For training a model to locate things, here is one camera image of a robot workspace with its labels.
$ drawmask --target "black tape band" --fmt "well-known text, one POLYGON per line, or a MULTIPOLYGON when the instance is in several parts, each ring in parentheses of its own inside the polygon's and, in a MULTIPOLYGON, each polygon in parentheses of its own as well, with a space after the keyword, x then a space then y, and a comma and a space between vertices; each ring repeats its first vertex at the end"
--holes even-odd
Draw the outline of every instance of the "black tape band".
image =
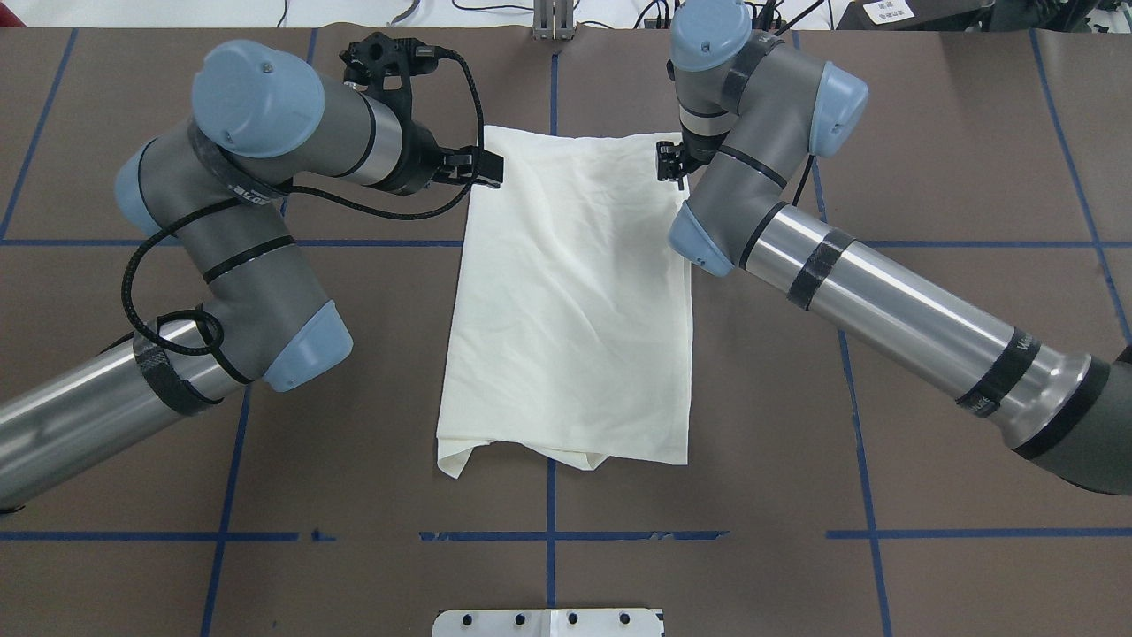
POLYGON ((345 177, 346 174, 353 174, 354 172, 357 172, 358 169, 366 163, 366 160, 369 158, 369 153, 372 152, 374 149, 374 140, 377 139, 377 119, 374 117, 374 107, 370 106, 369 102, 366 101, 365 95, 358 93, 358 96, 361 97, 362 102, 366 102, 366 112, 369 113, 369 141, 366 143, 366 152, 362 153, 360 157, 358 157, 358 162, 351 165, 350 169, 346 170, 345 172, 340 172, 337 174, 334 174, 333 177, 335 179, 345 177))
MULTIPOLYGON (((160 328, 158 322, 151 325, 154 332, 160 328)), ((188 381, 178 377, 164 348, 142 335, 134 337, 134 362, 149 389, 173 412, 182 416, 195 416, 213 405, 220 405, 220 401, 206 398, 188 381)))
POLYGON ((1065 402, 1054 420, 1041 428, 1034 438, 1014 448, 1014 453, 1027 460, 1032 460, 1064 440, 1100 398, 1100 393, 1108 384, 1108 364, 1103 361, 1094 359, 1089 362, 1089 370, 1086 371, 1081 385, 1077 386, 1073 396, 1065 402))
POLYGON ((721 106, 734 113, 739 112, 739 100, 743 98, 743 92, 747 88, 751 75, 755 72, 758 62, 763 61, 763 58, 781 43, 782 38, 764 34, 752 37, 743 45, 743 49, 735 55, 735 63, 727 70, 727 77, 723 78, 721 106))
POLYGON ((245 262, 256 258, 257 256, 263 256, 274 249, 278 249, 283 246, 294 244, 294 239, 290 234, 284 234, 282 236, 275 236, 269 241, 264 241, 258 246, 250 247, 240 253, 226 258, 223 261, 212 266, 207 272, 203 274, 205 283, 212 283, 220 276, 228 272, 231 272, 235 267, 243 265, 245 262))
POLYGON ((264 183, 245 172, 232 161, 228 150, 217 146, 200 130, 196 121, 189 122, 189 143, 192 145, 192 152, 200 161, 200 165, 205 166, 225 188, 235 193, 242 203, 266 205, 272 203, 272 199, 286 196, 283 190, 264 183))
POLYGON ((737 158, 743 163, 749 165, 751 167, 755 169, 756 171, 761 172, 764 177, 778 183, 779 188, 786 188, 784 177, 782 177, 778 172, 774 172, 774 169, 756 160, 755 157, 748 155, 747 153, 738 148, 732 148, 731 146, 728 146, 726 144, 719 147, 719 152, 730 157, 737 158))
POLYGON ((955 405, 978 419, 994 414, 1002 406, 1002 399, 1006 398, 1018 381, 1026 376, 1039 350, 1041 343, 1038 339, 1014 328, 1014 335, 998 359, 970 391, 955 399, 955 405))
POLYGON ((766 230, 766 226, 770 225, 771 219, 773 219, 774 215, 778 214, 779 210, 782 209, 783 207, 786 207, 786 201, 779 201, 774 204, 774 207, 772 207, 766 214, 763 215, 763 218, 758 222, 758 225, 755 226, 755 231, 752 232, 751 238, 747 239, 747 244, 743 248, 743 256, 739 258, 739 267, 743 268, 747 267, 747 259, 751 258, 751 250, 755 249, 755 243, 758 242, 758 236, 763 235, 763 230, 766 230))
POLYGON ((846 248, 856 240, 837 227, 830 230, 830 233, 825 234, 814 251, 809 252, 806 264, 801 266, 801 270, 790 283, 790 291, 787 292, 786 298, 803 309, 809 309, 809 303, 814 300, 817 287, 822 286, 822 282, 833 270, 833 266, 837 265, 846 248))

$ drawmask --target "sticker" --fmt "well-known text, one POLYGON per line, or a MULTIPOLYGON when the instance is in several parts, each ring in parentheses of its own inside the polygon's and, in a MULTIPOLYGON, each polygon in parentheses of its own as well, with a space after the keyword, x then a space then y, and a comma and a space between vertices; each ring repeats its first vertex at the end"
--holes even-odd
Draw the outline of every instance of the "sticker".
POLYGON ((904 0, 881 0, 864 5, 864 9, 873 24, 887 24, 916 17, 904 0))

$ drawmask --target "gray robot arm segment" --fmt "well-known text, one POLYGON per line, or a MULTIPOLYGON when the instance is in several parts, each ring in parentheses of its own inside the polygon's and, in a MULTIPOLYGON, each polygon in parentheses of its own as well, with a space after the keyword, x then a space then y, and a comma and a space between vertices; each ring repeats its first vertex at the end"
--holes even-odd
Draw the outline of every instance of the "gray robot arm segment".
POLYGON ((115 196, 152 235, 144 244, 169 233, 183 244, 214 294, 203 309, 224 339, 199 315, 173 312, 146 325, 170 347, 139 332, 0 405, 0 514, 246 384, 264 378, 286 391, 349 355, 342 318, 271 201, 302 171, 395 193, 434 179, 464 184, 460 196, 472 183, 498 186, 503 160, 482 150, 482 138, 477 147, 441 148, 411 119, 409 76, 429 72, 443 55, 464 68, 482 127, 466 63, 415 40, 374 34, 350 45, 343 60, 351 86, 377 85, 361 86, 365 94, 254 42, 209 53, 194 83, 192 117, 127 162, 115 196), (398 72, 402 88, 384 91, 375 69, 398 72))
MULTIPOLYGON (((712 274, 741 267, 774 285, 995 423, 1006 446, 1034 464, 1083 489, 1132 494, 1127 353, 1112 365, 1061 354, 779 200, 807 153, 837 152, 860 118, 867 89, 829 62, 774 44, 770 34, 736 43, 703 18, 735 14, 732 5, 689 0, 675 18, 681 153, 692 158, 684 163, 710 163, 672 224, 672 247, 712 274), (713 40, 720 33, 721 43, 713 40), (730 53, 707 54, 720 49, 730 53), (710 160, 696 156, 705 145, 688 124, 707 129, 686 117, 689 106, 737 115, 712 140, 710 160)), ((745 18, 737 24, 746 29, 745 18)), ((658 147, 659 177, 680 175, 674 156, 658 147)))

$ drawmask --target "silver metal tube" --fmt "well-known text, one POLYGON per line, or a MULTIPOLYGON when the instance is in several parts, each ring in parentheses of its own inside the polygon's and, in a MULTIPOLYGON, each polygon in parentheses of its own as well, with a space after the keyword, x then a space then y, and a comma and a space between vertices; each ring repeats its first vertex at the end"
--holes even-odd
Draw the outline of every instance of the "silver metal tube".
MULTIPOLYGON (((199 347, 191 322, 172 322, 162 336, 199 347)), ((216 401, 239 389, 211 356, 170 355, 182 379, 216 401)), ((126 343, 48 384, 0 405, 0 511, 145 440, 180 420, 153 393, 126 343)))
MULTIPOLYGON (((788 292, 831 230, 786 206, 766 225, 745 267, 788 292)), ((980 384, 1015 334, 1012 326, 859 241, 837 258, 809 309, 955 399, 980 384)), ((1045 345, 1038 350, 988 419, 1009 447, 1032 438, 1058 413, 1090 360, 1045 345)))

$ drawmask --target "white towel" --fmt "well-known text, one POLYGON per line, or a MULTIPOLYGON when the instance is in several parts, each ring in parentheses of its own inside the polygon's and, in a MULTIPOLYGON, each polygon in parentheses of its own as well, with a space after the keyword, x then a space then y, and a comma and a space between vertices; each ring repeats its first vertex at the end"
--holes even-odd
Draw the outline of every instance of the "white towel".
POLYGON ((548 137, 488 127, 504 184, 477 187, 437 424, 437 465, 517 442, 594 470, 687 464, 691 266, 668 246, 681 193, 657 181, 676 134, 548 137))

